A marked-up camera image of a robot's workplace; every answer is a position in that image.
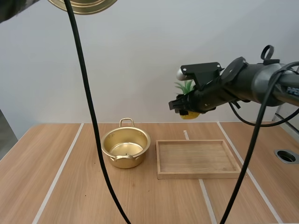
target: gold pot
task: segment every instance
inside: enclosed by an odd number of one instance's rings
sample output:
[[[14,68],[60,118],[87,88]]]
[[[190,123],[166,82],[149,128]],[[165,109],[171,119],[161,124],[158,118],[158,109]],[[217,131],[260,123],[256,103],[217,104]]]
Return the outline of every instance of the gold pot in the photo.
[[[124,120],[130,120],[132,126],[121,126]],[[142,163],[150,146],[150,136],[134,127],[131,118],[123,118],[120,127],[105,134],[102,142],[102,151],[109,156],[109,162],[118,168],[127,169]]]

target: black clamp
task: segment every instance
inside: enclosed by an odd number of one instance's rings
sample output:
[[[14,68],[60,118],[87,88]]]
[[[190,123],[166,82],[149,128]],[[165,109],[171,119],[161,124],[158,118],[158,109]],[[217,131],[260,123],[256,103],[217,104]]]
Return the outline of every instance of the black clamp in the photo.
[[[264,65],[268,65],[268,64],[277,64],[280,62],[279,59],[271,59],[274,53],[274,47],[272,45],[267,45],[262,53],[261,53],[261,59],[263,60],[263,64]]]

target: white line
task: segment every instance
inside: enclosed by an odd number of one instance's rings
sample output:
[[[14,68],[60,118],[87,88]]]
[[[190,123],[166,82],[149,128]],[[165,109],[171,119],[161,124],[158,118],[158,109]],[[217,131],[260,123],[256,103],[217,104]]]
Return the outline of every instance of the white line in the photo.
[[[188,133],[186,130],[184,130],[184,135],[185,135],[186,140],[189,140],[189,136],[188,136]]]
[[[188,133],[186,130],[184,130],[184,135],[185,135],[186,140],[189,140],[189,136],[188,136]],[[206,207],[209,212],[211,222],[212,222],[212,224],[217,224],[216,217],[215,217],[215,214],[214,214],[211,202],[210,202],[210,198],[206,191],[205,183],[203,182],[203,180],[200,179],[199,184],[200,184],[201,191],[202,191],[202,194],[203,194],[205,202],[206,202]]]
[[[235,152],[236,156],[238,157],[238,159],[240,160],[240,162],[243,165],[244,164],[244,160],[240,156],[240,154],[239,154],[238,150],[236,149],[236,147],[234,146],[233,142],[229,139],[229,136],[226,134],[225,130],[223,129],[223,127],[221,126],[221,124],[219,123],[219,121],[217,121],[217,124],[218,124],[219,128],[221,129],[222,133],[224,134],[225,138],[229,142],[230,146],[232,147],[233,151]],[[278,223],[280,223],[280,224],[283,224],[284,222],[281,220],[281,218],[279,217],[278,213],[275,211],[274,207],[270,203],[269,199],[267,198],[267,196],[265,195],[265,193],[263,192],[262,188],[260,187],[260,185],[258,184],[258,182],[256,181],[256,179],[254,178],[254,176],[252,175],[252,173],[251,173],[251,171],[249,169],[247,169],[247,173],[248,173],[248,176],[251,178],[253,184],[255,185],[256,189],[258,190],[258,192],[262,196],[263,200],[265,201],[265,203],[269,207],[269,209],[272,212],[273,216],[275,217],[276,221]]]
[[[44,208],[46,207],[46,204],[47,204],[47,202],[48,202],[48,200],[49,200],[49,198],[50,198],[50,196],[51,196],[51,194],[52,194],[52,191],[53,191],[53,189],[55,188],[55,185],[56,185],[56,183],[57,183],[57,181],[58,181],[58,179],[59,179],[59,177],[60,177],[60,175],[61,175],[61,172],[62,172],[62,170],[64,169],[64,166],[65,166],[65,164],[66,164],[66,161],[67,161],[67,159],[69,158],[69,156],[70,156],[70,154],[71,154],[71,151],[73,150],[74,145],[75,145],[75,143],[76,143],[76,141],[77,141],[77,139],[78,139],[78,137],[79,137],[79,135],[80,135],[80,132],[81,132],[81,130],[82,130],[83,125],[84,125],[83,123],[80,125],[80,127],[79,127],[79,129],[78,129],[78,131],[77,131],[77,134],[76,134],[76,136],[75,136],[73,142],[71,143],[71,146],[70,146],[69,150],[67,151],[67,153],[66,153],[66,155],[65,155],[65,157],[64,157],[64,160],[62,161],[62,163],[61,163],[61,165],[60,165],[60,168],[59,168],[59,170],[58,170],[58,172],[57,172],[57,174],[56,174],[56,176],[55,176],[55,178],[54,178],[54,180],[53,180],[53,182],[52,182],[52,184],[51,184],[51,186],[50,186],[50,188],[49,188],[49,191],[48,191],[48,193],[47,193],[45,199],[43,200],[43,203],[42,203],[41,207],[39,208],[39,210],[38,210],[38,212],[37,212],[37,214],[36,214],[36,217],[34,218],[32,224],[37,224],[39,218],[41,217],[42,212],[43,212]]]

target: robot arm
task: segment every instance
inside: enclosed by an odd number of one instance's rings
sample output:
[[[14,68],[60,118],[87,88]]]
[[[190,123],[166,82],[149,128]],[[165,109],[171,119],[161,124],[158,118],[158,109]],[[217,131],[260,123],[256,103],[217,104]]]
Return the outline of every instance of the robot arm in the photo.
[[[278,59],[271,59],[273,52],[274,48],[268,45],[262,52],[262,63],[248,64],[245,58],[239,57],[226,69],[217,62],[181,66],[177,78],[193,79],[195,87],[188,94],[178,95],[176,100],[170,101],[170,110],[187,115],[188,111],[206,113],[228,102],[237,107],[237,101],[261,103],[277,72],[283,74],[267,106],[285,102],[299,106],[299,75],[291,67],[279,63]]]

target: white wall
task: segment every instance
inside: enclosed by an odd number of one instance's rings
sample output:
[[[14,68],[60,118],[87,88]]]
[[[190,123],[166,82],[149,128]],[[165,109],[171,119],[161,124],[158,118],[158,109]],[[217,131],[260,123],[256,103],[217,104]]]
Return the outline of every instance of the white wall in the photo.
[[[257,63],[267,44],[284,59],[298,44],[298,8],[296,0],[119,0],[76,16],[98,122],[182,122],[168,109],[181,65]],[[0,72],[0,108],[18,138],[40,122],[90,122],[67,13],[47,1],[0,24]],[[242,104],[240,114],[255,120],[258,108]],[[236,118],[223,105],[192,122],[218,120]]]
[[[283,104],[281,105],[281,107],[277,110],[277,113],[279,115],[281,115],[283,118],[288,117],[289,115],[291,115],[292,113],[295,112],[295,110],[297,110],[298,107],[291,105],[291,104]],[[295,116],[294,118],[292,118],[291,120],[289,120],[289,122],[297,129],[299,129],[299,115]]]

